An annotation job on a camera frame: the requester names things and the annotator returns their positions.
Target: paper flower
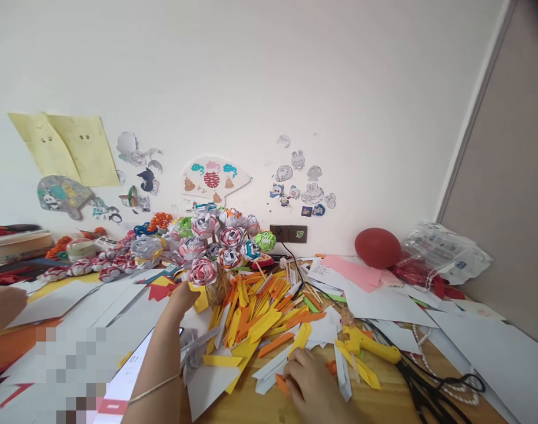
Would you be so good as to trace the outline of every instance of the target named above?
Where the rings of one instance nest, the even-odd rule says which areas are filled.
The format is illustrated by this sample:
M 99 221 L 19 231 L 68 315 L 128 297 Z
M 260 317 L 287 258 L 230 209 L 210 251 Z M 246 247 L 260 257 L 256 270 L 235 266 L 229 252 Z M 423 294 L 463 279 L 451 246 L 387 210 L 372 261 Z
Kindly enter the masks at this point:
M 218 263 L 222 268 L 232 269 L 244 264 L 244 258 L 240 252 L 231 247 L 224 247 L 218 255 Z
M 192 221 L 191 217 L 184 217 L 175 224 L 175 232 L 183 239 L 192 236 Z
M 206 286 L 213 283 L 218 275 L 218 269 L 214 262 L 205 257 L 196 259 L 191 266 L 189 279 L 197 286 Z
M 131 252 L 135 262 L 140 265 L 144 262 L 155 261 L 165 249 L 165 239 L 157 236 L 140 236 L 132 241 Z
M 203 214 L 218 216 L 220 212 L 221 211 L 217 209 L 216 203 L 214 202 L 202 203 L 194 207 L 194 215 L 196 217 L 199 217 L 200 215 L 203 215 Z
M 246 241 L 240 246 L 240 253 L 246 261 L 254 260 L 261 254 L 261 247 L 253 241 Z
M 220 232 L 220 244 L 227 247 L 237 247 L 244 240 L 244 230 L 239 227 L 227 227 Z
M 218 243 L 210 243 L 206 248 L 206 257 L 210 260 L 218 259 L 220 253 L 220 245 Z
M 215 216 L 205 213 L 191 219 L 192 232 L 201 240 L 212 237 L 220 229 L 220 223 Z
M 275 247 L 277 238 L 275 237 L 275 234 L 269 231 L 263 231 L 255 236 L 255 242 L 261 247 L 262 251 L 268 252 Z
M 251 237 L 255 237 L 257 233 L 261 231 L 261 227 L 259 226 L 259 222 L 255 215 L 248 215 L 244 220 L 243 226 Z
M 245 218 L 236 209 L 225 209 L 220 213 L 220 222 L 224 227 L 241 227 L 245 222 Z
M 187 237 L 181 240 L 181 246 L 179 247 L 179 254 L 181 255 L 184 264 L 190 267 L 192 261 L 199 258 L 201 253 L 206 250 L 206 245 L 203 240 L 198 237 Z

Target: red paper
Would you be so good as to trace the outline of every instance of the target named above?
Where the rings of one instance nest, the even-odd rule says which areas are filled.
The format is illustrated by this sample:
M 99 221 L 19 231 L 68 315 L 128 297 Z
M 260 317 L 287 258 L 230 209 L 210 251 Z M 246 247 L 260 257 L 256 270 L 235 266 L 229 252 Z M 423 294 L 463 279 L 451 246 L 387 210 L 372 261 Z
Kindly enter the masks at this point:
M 326 255 L 321 264 L 339 272 L 367 293 L 373 292 L 379 286 L 381 270 L 348 262 L 335 255 Z

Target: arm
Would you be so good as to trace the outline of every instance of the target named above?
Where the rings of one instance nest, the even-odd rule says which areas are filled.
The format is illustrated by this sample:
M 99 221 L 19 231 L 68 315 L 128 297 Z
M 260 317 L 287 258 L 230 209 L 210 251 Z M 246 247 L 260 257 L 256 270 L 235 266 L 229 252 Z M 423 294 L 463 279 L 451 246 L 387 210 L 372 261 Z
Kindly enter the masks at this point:
M 186 282 L 183 282 L 171 295 L 151 336 L 140 374 L 135 382 L 132 399 L 174 375 L 180 374 L 179 326 L 185 312 L 191 308 L 199 295 L 199 292 L 191 291 Z M 122 424 L 178 423 L 181 409 L 181 385 L 181 378 L 178 377 L 131 403 L 124 414 Z

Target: wooden desk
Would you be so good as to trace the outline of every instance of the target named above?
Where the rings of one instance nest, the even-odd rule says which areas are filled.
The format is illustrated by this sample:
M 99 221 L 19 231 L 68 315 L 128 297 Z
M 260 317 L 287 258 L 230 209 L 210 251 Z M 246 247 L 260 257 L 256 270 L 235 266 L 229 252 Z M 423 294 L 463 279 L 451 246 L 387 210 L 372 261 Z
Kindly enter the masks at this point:
M 283 349 L 284 347 L 276 352 L 271 352 L 271 354 L 262 359 L 257 358 L 257 354 L 255 354 L 241 375 L 232 395 L 223 393 L 197 419 L 196 423 L 301 423 L 302 420 L 295 407 L 283 396 L 277 385 L 273 386 L 266 395 L 258 395 L 255 392 L 257 380 L 252 375 Z M 423 350 L 430 366 L 439 376 L 461 376 L 430 341 L 424 344 Z M 312 352 L 324 362 L 335 359 L 334 348 L 330 344 L 324 349 L 317 346 Z M 398 369 L 369 352 L 365 353 L 364 361 L 377 373 L 382 390 L 373 390 L 365 382 L 357 384 L 353 369 L 350 368 L 351 388 L 353 391 L 350 403 L 359 410 L 361 423 L 421 424 L 414 409 L 409 389 Z M 454 401 L 454 403 L 474 424 L 507 424 L 482 396 L 480 396 L 480 404 L 477 407 L 468 406 L 457 401 Z M 182 400 L 181 415 L 182 423 L 191 422 L 186 390 Z M 428 415 L 427 420 L 428 423 L 435 422 L 434 418 Z

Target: paper note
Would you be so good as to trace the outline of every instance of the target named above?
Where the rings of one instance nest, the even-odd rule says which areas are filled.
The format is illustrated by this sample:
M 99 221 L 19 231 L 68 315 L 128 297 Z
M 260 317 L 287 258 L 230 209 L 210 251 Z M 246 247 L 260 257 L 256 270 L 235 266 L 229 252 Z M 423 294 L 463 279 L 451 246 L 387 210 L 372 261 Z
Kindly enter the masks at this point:
M 339 272 L 352 283 L 358 285 L 367 293 L 371 293 L 379 285 L 381 270 L 370 268 L 365 265 L 348 262 L 339 256 L 326 255 L 321 262 L 322 266 L 332 268 Z
M 64 175 L 79 183 L 81 177 L 67 146 L 44 114 L 8 114 L 44 177 Z
M 120 185 L 100 117 L 47 115 L 47 120 L 71 153 L 80 183 L 87 187 Z

